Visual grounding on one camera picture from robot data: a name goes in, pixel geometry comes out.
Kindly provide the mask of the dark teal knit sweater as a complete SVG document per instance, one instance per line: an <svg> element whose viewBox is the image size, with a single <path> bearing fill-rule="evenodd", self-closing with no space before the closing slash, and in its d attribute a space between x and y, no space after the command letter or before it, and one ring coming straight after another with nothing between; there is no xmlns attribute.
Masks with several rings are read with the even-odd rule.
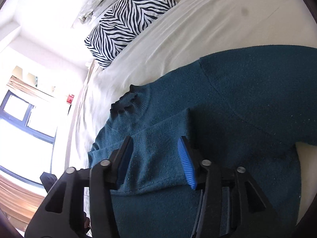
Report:
<svg viewBox="0 0 317 238"><path fill-rule="evenodd" d="M256 46L214 53L130 86L88 153L94 166L132 137L125 181L111 194L121 237L189 237L200 194L177 151L185 136L204 159L244 167L278 215L297 223L301 170L295 144L316 145L316 49Z"/></svg>

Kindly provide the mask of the red box on shelf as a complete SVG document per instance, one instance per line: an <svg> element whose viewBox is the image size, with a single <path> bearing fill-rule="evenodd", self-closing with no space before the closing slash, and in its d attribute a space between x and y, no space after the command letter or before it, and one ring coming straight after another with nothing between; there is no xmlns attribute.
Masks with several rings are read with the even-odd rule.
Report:
<svg viewBox="0 0 317 238"><path fill-rule="evenodd" d="M68 97L67 97L67 103L68 103L68 104L72 104L73 99L74 99L74 95L68 95Z"/></svg>

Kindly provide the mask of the dark framed window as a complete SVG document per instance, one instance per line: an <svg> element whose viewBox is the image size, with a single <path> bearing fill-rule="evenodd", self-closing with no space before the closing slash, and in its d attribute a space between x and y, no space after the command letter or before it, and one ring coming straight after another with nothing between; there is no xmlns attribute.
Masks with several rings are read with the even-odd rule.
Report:
<svg viewBox="0 0 317 238"><path fill-rule="evenodd" d="M1 102L1 171L42 187L40 176L52 170L54 136L31 127L35 106L10 90Z"/></svg>

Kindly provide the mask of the wooden window blind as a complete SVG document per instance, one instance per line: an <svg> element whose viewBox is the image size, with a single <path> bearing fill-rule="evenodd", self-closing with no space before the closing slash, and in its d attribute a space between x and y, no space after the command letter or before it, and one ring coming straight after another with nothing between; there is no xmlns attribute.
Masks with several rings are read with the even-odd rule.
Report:
<svg viewBox="0 0 317 238"><path fill-rule="evenodd" d="M22 80L15 77L14 75L12 75L10 77L10 79L7 83L7 86L12 88L12 89L15 89L15 90L22 91L30 96L33 96L33 97L39 97L41 99L53 98L53 96L23 82Z"/></svg>

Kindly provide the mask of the zebra print pillow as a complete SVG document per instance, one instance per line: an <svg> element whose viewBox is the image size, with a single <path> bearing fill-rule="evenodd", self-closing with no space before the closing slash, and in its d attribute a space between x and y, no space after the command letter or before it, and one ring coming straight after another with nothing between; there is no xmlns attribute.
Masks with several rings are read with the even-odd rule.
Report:
<svg viewBox="0 0 317 238"><path fill-rule="evenodd" d="M84 43L105 69L142 31L176 4L175 0L118 0L104 12Z"/></svg>

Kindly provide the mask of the beige bed sheet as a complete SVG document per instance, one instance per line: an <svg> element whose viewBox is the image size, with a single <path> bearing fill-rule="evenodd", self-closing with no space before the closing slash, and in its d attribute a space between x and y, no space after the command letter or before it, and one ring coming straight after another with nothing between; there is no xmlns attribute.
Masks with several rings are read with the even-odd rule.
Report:
<svg viewBox="0 0 317 238"><path fill-rule="evenodd" d="M205 56L256 46L316 49L316 23L302 0L178 0L113 61L93 63L66 135L66 165L89 164L88 153L111 105L129 92Z"/></svg>

